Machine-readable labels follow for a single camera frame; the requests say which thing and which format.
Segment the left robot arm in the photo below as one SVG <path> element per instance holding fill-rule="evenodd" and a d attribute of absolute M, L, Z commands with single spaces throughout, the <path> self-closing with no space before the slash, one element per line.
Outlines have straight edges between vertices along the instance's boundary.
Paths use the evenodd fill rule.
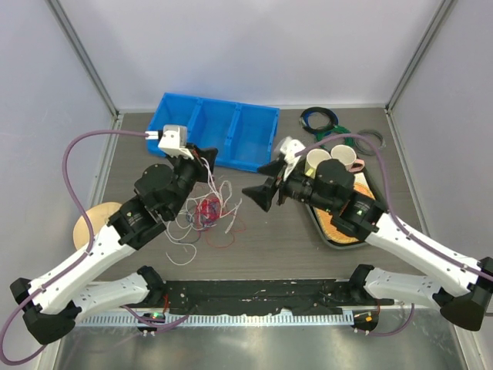
<path fill-rule="evenodd" d="M 99 312 L 128 304 L 154 308 L 163 301 L 166 286 L 150 266 L 118 281 L 95 287 L 90 282 L 166 230 L 196 183 L 208 181 L 217 154 L 216 148 L 201 150 L 188 143 L 168 164 L 147 167 L 134 184 L 136 195 L 110 216 L 91 244 L 41 277 L 11 283 L 18 303 L 34 297 L 22 309 L 22 319 L 39 344 L 59 340 Z"/>

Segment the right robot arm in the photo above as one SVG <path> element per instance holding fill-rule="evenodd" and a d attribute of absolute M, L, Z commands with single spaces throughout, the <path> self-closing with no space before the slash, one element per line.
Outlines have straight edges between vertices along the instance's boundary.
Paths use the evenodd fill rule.
<path fill-rule="evenodd" d="M 293 171 L 282 159 L 259 168 L 262 185 L 244 187 L 243 194 L 268 211 L 276 197 L 288 198 L 328 212 L 342 234 L 379 247 L 408 264 L 421 275 L 384 271 L 360 264 L 347 286 L 356 304 L 389 299 L 439 311 L 454 325 L 478 331 L 492 297 L 492 259 L 468 257 L 445 247 L 406 225 L 381 202 L 354 189 L 354 175 L 338 160 L 322 161 L 314 177 L 298 166 Z"/>

